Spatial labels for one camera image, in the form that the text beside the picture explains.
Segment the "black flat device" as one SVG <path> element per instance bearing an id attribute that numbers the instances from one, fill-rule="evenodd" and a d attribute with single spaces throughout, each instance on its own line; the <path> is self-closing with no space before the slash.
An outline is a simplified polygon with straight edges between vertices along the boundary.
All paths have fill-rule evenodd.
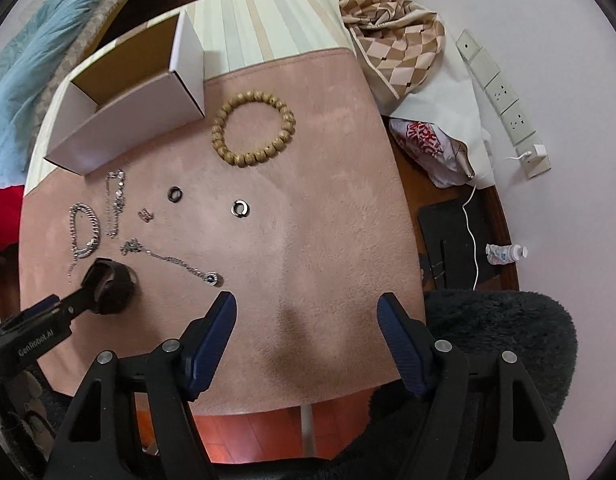
<path id="1" fill-rule="evenodd" d="M 420 209 L 418 221 L 436 289 L 472 289 L 494 278 L 498 270 L 486 258 L 492 242 L 489 218 L 477 202 L 446 200 Z"/>

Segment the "patterned mattress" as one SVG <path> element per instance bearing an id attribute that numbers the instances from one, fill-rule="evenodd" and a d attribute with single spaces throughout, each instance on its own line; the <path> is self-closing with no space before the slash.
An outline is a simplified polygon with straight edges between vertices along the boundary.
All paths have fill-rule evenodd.
<path id="1" fill-rule="evenodd" d="M 34 152 L 43 119 L 56 89 L 65 77 L 95 51 L 101 38 L 128 0 L 62 0 L 46 24 L 38 29 L 39 38 L 51 48 L 49 65 L 44 70 L 40 90 L 32 101 L 28 120 L 28 156 Z"/>

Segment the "checkered beige scarf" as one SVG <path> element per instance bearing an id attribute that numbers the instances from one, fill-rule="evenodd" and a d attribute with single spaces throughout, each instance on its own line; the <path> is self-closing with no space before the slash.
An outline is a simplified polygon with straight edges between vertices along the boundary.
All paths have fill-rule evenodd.
<path id="1" fill-rule="evenodd" d="M 340 14 L 383 106 L 393 107 L 418 90 L 444 52 L 444 23 L 412 0 L 340 0 Z"/>

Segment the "striped cream tablecloth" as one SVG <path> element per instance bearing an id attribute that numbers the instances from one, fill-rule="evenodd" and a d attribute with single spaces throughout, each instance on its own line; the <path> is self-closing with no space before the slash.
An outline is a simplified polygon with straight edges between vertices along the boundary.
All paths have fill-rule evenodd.
<path id="1" fill-rule="evenodd" d="M 196 0 L 132 32 L 146 32 L 182 13 L 205 51 L 206 79 L 309 52 L 355 49 L 338 0 Z"/>

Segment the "red white printed bag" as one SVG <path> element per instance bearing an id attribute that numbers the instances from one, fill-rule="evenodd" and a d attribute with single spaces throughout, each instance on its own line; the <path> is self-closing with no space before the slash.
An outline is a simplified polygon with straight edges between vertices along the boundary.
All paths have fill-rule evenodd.
<path id="1" fill-rule="evenodd" d="M 388 121 L 388 130 L 438 188 L 464 185 L 475 177 L 465 145 L 451 139 L 436 125 L 392 118 Z"/>

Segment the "white plastic bottle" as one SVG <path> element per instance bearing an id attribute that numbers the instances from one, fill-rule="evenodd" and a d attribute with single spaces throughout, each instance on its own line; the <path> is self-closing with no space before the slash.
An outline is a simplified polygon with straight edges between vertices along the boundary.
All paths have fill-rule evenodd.
<path id="1" fill-rule="evenodd" d="M 519 244 L 500 246 L 495 244 L 486 245 L 487 261 L 493 266 L 506 266 L 517 263 L 528 256 L 528 249 Z"/>

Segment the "white cardboard box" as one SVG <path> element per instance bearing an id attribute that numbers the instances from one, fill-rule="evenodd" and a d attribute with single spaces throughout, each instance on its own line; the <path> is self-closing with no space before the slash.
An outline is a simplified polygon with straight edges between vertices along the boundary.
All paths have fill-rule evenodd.
<path id="1" fill-rule="evenodd" d="M 86 176 L 204 116 L 204 50 L 180 10 L 111 42 L 65 78 L 41 128 L 44 159 Z"/>

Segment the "white power strip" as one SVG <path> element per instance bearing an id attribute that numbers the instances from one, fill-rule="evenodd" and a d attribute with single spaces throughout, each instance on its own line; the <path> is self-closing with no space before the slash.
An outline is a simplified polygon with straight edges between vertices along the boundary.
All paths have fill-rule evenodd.
<path id="1" fill-rule="evenodd" d="M 521 164 L 529 179 L 549 171 L 547 148 L 499 65 L 468 29 L 462 30 L 456 47 L 514 147 L 516 155 L 512 160 Z"/>

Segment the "black wristwatch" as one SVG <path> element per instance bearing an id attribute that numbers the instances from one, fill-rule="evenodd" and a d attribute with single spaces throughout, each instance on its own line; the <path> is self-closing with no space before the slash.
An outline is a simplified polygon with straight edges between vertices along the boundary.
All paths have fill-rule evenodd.
<path id="1" fill-rule="evenodd" d="M 125 310 L 136 291 L 128 266 L 107 258 L 96 258 L 81 282 L 86 308 L 95 314 L 112 315 Z"/>

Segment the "pink suede mat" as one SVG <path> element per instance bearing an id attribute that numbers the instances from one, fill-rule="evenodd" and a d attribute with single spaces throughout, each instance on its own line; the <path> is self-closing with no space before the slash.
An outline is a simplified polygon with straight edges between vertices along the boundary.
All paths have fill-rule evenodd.
<path id="1" fill-rule="evenodd" d="M 110 163 L 126 175 L 126 206 L 99 255 L 130 266 L 139 289 L 118 315 L 79 315 L 41 358 L 55 390 L 74 393 L 104 350 L 136 356 L 181 335 L 218 294 L 196 270 L 222 277 L 238 315 L 195 414 L 313 404 L 397 377 L 376 304 L 393 292 L 422 315 L 419 253 L 355 55 L 322 50 L 214 78 L 209 113 L 247 90 L 276 96 L 296 118 L 290 144 L 268 162 L 226 164 L 202 120 Z M 151 222 L 139 218 L 142 208 Z"/>

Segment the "light blue duvet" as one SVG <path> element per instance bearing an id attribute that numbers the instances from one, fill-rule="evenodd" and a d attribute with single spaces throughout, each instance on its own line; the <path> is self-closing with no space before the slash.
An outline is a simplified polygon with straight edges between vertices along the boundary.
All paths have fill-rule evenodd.
<path id="1" fill-rule="evenodd" d="M 35 102 L 102 0 L 46 0 L 0 52 L 0 188 L 26 181 Z"/>

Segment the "white cloth bag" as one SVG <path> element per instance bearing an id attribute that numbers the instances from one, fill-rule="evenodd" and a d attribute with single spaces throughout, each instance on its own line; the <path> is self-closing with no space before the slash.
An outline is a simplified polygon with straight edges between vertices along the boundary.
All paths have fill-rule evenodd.
<path id="1" fill-rule="evenodd" d="M 457 48 L 450 44 L 433 65 L 433 73 L 418 91 L 408 94 L 388 120 L 399 118 L 430 122 L 451 139 L 463 143 L 476 188 L 494 185 L 490 160 L 490 134 L 482 127 L 472 78 Z"/>

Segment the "red bed sheet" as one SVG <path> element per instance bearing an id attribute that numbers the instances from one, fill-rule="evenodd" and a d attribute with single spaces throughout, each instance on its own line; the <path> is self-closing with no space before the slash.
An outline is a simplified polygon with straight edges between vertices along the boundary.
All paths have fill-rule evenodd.
<path id="1" fill-rule="evenodd" d="M 0 188 L 0 252 L 20 239 L 23 185 Z"/>

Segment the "black fluffy cushion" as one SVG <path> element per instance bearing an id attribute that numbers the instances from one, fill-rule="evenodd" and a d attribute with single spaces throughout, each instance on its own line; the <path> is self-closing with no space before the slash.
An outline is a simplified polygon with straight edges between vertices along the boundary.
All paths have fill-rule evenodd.
<path id="1" fill-rule="evenodd" d="M 424 295 L 426 325 L 473 356 L 509 350 L 521 358 L 550 419 L 558 419 L 572 384 L 578 341 L 570 314 L 538 292 L 442 289 Z M 399 380 L 378 388 L 369 402 L 364 435 L 380 453 L 401 454 L 421 421 L 421 402 Z"/>

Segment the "small gold clasp earring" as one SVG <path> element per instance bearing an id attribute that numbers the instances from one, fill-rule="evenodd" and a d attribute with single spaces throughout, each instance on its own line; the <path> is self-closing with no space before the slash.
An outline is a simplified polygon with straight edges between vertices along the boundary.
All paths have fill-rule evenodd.
<path id="1" fill-rule="evenodd" d="M 149 212 L 147 209 L 142 208 L 139 212 L 138 212 L 138 216 L 139 218 L 145 222 L 151 222 L 154 219 L 154 214 L 152 214 L 151 212 Z"/>

